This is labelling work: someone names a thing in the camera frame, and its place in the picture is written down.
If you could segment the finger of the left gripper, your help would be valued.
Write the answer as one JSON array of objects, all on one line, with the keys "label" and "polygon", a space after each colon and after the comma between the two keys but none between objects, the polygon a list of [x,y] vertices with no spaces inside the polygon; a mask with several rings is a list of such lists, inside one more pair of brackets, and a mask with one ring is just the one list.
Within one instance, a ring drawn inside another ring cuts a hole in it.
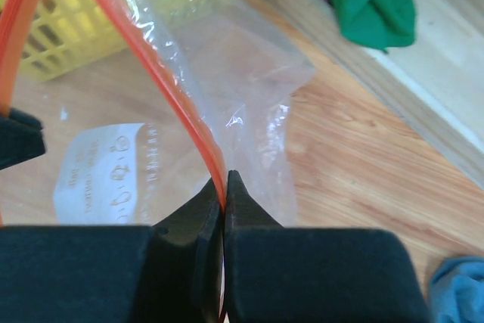
[{"label": "finger of the left gripper", "polygon": [[42,122],[16,108],[1,116],[0,169],[26,162],[46,153]]}]

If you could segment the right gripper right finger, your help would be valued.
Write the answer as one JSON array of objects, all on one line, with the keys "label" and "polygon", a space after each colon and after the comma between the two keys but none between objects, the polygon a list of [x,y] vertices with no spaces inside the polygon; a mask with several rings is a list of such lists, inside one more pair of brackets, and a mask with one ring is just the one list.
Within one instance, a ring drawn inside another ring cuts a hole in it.
[{"label": "right gripper right finger", "polygon": [[232,322],[427,322],[411,257],[378,228],[289,228],[228,174],[225,307]]}]

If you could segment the clear zip top bag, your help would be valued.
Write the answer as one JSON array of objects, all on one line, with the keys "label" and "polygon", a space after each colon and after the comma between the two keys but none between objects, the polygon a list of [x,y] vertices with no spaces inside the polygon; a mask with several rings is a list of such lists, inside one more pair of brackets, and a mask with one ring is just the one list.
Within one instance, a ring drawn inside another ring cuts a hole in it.
[{"label": "clear zip top bag", "polygon": [[43,124],[46,153],[1,172],[1,221],[154,224],[237,170],[292,225],[285,154],[290,95],[309,60],[244,0],[212,0],[169,24],[156,0],[95,0],[126,48],[47,81],[20,74],[39,0],[1,0],[1,116]]}]

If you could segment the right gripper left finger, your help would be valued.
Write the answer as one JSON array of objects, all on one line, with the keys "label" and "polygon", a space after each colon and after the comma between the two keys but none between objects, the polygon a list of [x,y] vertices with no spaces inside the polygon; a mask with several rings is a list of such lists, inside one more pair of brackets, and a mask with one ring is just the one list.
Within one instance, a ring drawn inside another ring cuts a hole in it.
[{"label": "right gripper left finger", "polygon": [[213,182],[156,225],[1,229],[3,322],[216,322],[222,211]]}]

